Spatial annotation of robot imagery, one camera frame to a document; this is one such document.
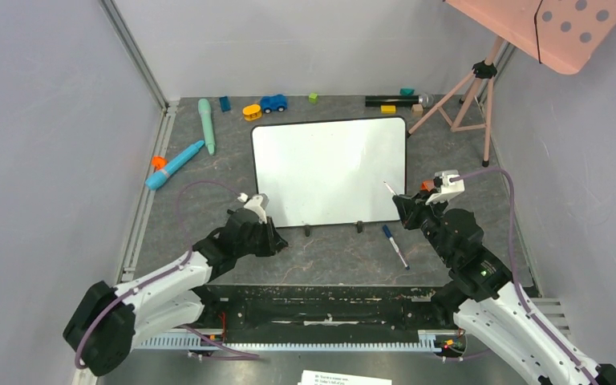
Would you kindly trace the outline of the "red whiteboard marker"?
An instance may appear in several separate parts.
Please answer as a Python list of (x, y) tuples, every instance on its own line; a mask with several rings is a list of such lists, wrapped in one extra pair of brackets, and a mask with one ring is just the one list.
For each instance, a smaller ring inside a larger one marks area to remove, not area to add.
[(399, 194), (386, 181), (384, 181), (383, 183), (386, 189), (390, 192), (392, 198), (399, 196)]

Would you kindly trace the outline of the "white whiteboard black frame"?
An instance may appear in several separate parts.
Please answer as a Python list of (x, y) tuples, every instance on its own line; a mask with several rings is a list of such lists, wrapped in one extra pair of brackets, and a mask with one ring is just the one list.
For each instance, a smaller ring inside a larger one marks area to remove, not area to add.
[(278, 228), (398, 220), (407, 187), (401, 116), (267, 124), (250, 133), (255, 183)]

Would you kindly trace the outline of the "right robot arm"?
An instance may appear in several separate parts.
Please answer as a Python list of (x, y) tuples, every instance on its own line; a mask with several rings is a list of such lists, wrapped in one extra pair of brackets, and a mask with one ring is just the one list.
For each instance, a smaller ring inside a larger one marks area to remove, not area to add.
[(431, 315), (478, 338), (528, 384), (616, 384), (616, 367), (597, 363), (569, 341), (511, 270), (482, 243), (474, 213), (431, 203), (429, 192), (394, 195), (405, 229), (420, 230), (451, 281), (432, 296)]

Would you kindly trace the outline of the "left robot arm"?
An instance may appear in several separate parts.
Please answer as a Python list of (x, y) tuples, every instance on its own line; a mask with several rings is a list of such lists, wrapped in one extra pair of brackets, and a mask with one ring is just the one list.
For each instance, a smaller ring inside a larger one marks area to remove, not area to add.
[(272, 257), (287, 246), (272, 218), (238, 209), (224, 226), (150, 274), (116, 286), (96, 282), (63, 330), (75, 352), (75, 366), (100, 377), (157, 334), (194, 322), (213, 325), (220, 316), (219, 304), (194, 290), (230, 271), (242, 257)]

